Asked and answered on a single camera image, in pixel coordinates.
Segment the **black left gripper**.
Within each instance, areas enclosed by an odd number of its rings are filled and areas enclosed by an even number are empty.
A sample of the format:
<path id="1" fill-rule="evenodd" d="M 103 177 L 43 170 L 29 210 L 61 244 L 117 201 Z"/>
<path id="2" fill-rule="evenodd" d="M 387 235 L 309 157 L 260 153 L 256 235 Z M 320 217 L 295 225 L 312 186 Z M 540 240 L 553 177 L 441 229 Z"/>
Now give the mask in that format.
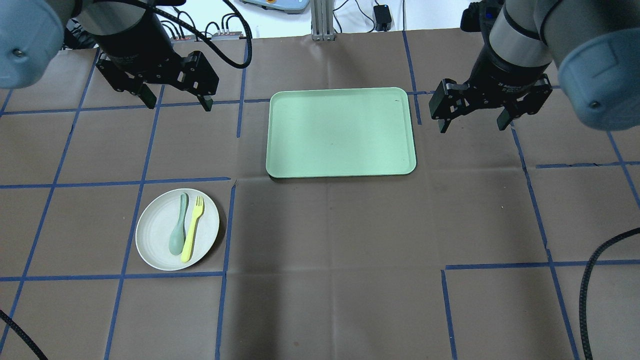
<path id="1" fill-rule="evenodd" d="M 136 96 L 150 110 L 155 109 L 157 103 L 150 84 L 169 85 L 187 92 L 198 98 L 205 112 L 210 112 L 214 103 L 212 96 L 217 93 L 220 83 L 219 75 L 199 50 L 181 56 L 169 48 L 156 58 L 140 55 L 130 59 L 110 58 L 104 52 L 98 58 L 96 68 L 112 89 Z"/>

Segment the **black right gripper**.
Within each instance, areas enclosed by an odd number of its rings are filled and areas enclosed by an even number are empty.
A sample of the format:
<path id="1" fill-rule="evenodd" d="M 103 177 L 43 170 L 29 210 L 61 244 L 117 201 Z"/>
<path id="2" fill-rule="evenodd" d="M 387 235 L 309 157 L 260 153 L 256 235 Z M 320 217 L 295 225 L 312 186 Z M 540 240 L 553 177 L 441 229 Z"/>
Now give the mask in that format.
<path id="1" fill-rule="evenodd" d="M 446 133 L 451 120 L 480 109 L 498 109 L 496 119 L 503 132 L 515 116 L 535 114 L 551 95 L 553 85 L 546 66 L 525 67 L 508 63 L 484 47 L 464 82 L 445 78 L 429 101 L 430 116 L 439 120 L 439 132 Z"/>

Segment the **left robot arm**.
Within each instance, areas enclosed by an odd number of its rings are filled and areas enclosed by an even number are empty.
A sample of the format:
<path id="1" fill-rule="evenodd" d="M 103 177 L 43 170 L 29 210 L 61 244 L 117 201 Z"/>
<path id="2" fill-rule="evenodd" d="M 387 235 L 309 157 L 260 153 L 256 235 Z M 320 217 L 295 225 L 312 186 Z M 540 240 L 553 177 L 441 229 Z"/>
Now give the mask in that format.
<path id="1" fill-rule="evenodd" d="M 160 7 L 181 0 L 3 0 L 0 9 L 0 85 L 36 84 L 71 36 L 75 19 L 101 51 L 96 68 L 116 92 L 128 92 L 153 109 L 151 84 L 195 96 L 206 111 L 220 78 L 202 51 L 182 56 L 160 21 Z"/>

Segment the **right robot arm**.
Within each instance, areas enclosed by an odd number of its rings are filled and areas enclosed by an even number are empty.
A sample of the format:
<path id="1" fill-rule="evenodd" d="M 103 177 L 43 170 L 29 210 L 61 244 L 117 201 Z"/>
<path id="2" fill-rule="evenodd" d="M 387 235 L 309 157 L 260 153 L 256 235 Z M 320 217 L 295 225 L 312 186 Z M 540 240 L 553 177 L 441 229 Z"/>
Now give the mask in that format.
<path id="1" fill-rule="evenodd" d="M 483 47 L 463 83 L 442 79 L 429 101 L 445 133 L 451 121 L 501 109 L 505 130 L 539 112 L 558 84 L 583 125 L 620 132 L 639 125 L 640 18 L 637 0 L 480 0 L 460 28 L 480 33 Z"/>

